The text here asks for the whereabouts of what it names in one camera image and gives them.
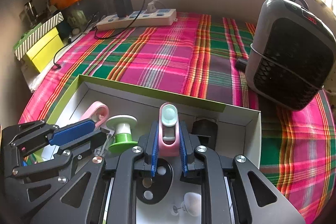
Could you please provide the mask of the plaid pink green cloth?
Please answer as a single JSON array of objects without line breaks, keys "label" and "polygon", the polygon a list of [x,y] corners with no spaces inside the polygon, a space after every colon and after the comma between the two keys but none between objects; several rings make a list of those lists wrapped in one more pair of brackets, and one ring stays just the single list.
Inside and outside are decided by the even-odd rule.
[{"label": "plaid pink green cloth", "polygon": [[320,91],[292,112],[254,93],[236,70],[250,52],[253,24],[183,13],[169,27],[132,28],[121,38],[89,32],[33,93],[21,123],[47,119],[78,75],[121,81],[260,110],[261,171],[313,223],[335,191],[335,127]]}]

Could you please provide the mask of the green white cardboard tray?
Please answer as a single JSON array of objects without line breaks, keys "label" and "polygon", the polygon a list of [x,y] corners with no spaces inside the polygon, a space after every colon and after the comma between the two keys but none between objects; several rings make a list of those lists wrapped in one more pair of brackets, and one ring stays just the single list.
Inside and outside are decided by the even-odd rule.
[{"label": "green white cardboard tray", "polygon": [[[136,142],[141,136],[149,134],[150,130],[154,130],[158,137],[159,109],[169,102],[178,110],[179,127],[185,123],[187,132],[192,134],[196,120],[208,119],[215,122],[218,125],[218,135],[214,151],[229,158],[244,155],[259,169],[261,114],[257,110],[81,75],[63,94],[48,123],[63,127],[77,122],[80,115],[96,101],[108,106],[110,117],[131,115],[137,119],[137,125],[131,129]],[[80,160],[76,173],[93,156],[97,155]],[[180,206],[187,192],[201,195],[199,184],[187,182],[183,178],[180,147],[179,156],[160,157],[158,153],[159,158],[171,164],[173,182],[165,198],[157,204],[145,204],[136,196],[136,223],[202,223],[201,216],[192,217],[184,211],[180,211],[178,215],[171,213],[173,205]]]}]

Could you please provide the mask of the black charger adapter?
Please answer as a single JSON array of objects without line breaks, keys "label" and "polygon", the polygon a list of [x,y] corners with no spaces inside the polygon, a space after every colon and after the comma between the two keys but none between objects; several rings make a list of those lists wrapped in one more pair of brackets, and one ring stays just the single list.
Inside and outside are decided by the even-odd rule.
[{"label": "black charger adapter", "polygon": [[131,0],[113,0],[113,4],[119,18],[124,18],[133,13]]}]

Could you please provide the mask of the striped white box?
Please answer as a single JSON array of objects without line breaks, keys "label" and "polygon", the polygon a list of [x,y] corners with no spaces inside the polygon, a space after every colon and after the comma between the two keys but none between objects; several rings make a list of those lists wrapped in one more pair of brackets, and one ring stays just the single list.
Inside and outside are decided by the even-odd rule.
[{"label": "striped white box", "polygon": [[64,20],[61,12],[49,18],[44,23],[39,23],[36,27],[29,30],[23,37],[14,45],[13,52],[18,61],[27,53],[27,51],[46,33],[56,27]]}]

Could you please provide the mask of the green white spool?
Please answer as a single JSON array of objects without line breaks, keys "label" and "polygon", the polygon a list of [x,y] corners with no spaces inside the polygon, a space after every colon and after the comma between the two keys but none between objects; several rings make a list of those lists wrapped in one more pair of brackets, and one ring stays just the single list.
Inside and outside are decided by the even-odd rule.
[{"label": "green white spool", "polygon": [[106,121],[108,129],[114,131],[114,143],[108,150],[111,153],[121,154],[127,149],[137,145],[133,140],[131,129],[137,125],[137,119],[131,115],[115,115]]}]

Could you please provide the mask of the pink clip with green button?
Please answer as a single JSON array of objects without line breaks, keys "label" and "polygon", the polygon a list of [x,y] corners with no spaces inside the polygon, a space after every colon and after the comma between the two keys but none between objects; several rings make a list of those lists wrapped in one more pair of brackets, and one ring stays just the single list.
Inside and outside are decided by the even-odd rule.
[{"label": "pink clip with green button", "polygon": [[159,109],[158,153],[160,157],[179,156],[179,117],[177,108],[164,103]]}]

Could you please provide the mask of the grey portable heater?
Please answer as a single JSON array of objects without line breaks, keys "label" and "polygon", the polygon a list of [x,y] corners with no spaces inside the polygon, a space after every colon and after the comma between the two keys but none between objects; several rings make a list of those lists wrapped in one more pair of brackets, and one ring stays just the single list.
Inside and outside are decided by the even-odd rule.
[{"label": "grey portable heater", "polygon": [[323,89],[335,66],[335,36],[306,6],[266,0],[245,68],[248,86],[293,111]]}]

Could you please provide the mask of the black rectangular device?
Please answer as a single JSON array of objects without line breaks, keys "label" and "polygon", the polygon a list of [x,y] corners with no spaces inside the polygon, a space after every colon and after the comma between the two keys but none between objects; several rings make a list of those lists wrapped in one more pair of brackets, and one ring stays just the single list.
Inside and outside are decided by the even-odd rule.
[{"label": "black rectangular device", "polygon": [[197,135],[200,144],[215,150],[218,135],[218,125],[208,119],[196,120],[193,123],[193,135]]}]

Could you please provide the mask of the beige power strip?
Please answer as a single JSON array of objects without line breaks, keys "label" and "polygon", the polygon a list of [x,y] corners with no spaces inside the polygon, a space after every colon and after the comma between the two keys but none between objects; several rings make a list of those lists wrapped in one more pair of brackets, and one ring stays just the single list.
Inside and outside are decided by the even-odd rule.
[{"label": "beige power strip", "polygon": [[171,26],[177,20],[176,9],[159,9],[152,13],[141,11],[133,12],[124,18],[119,18],[117,14],[106,16],[96,24],[99,31],[113,30],[131,27],[152,27],[152,26]]}]

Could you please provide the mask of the white mushroom toy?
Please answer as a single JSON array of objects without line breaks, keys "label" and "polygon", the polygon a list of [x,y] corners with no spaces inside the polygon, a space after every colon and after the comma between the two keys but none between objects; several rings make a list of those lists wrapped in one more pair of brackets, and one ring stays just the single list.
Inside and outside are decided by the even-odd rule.
[{"label": "white mushroom toy", "polygon": [[199,193],[187,192],[180,206],[173,205],[172,215],[178,215],[180,211],[184,211],[192,217],[199,217],[202,213],[202,196]]}]

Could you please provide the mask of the black oval disc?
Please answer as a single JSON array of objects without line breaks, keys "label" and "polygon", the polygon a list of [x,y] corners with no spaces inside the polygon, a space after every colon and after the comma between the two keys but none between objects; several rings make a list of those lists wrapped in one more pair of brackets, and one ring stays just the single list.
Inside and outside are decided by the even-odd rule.
[{"label": "black oval disc", "polygon": [[155,175],[137,179],[136,196],[145,204],[157,204],[165,198],[172,182],[173,169],[171,164],[167,160],[159,158]]}]

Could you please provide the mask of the yellow box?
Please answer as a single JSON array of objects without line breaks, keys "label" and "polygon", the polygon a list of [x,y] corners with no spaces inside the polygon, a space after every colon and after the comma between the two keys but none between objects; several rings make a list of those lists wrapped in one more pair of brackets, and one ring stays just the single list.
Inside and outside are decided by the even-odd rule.
[{"label": "yellow box", "polygon": [[58,29],[54,27],[26,52],[23,61],[41,73],[63,46]]}]

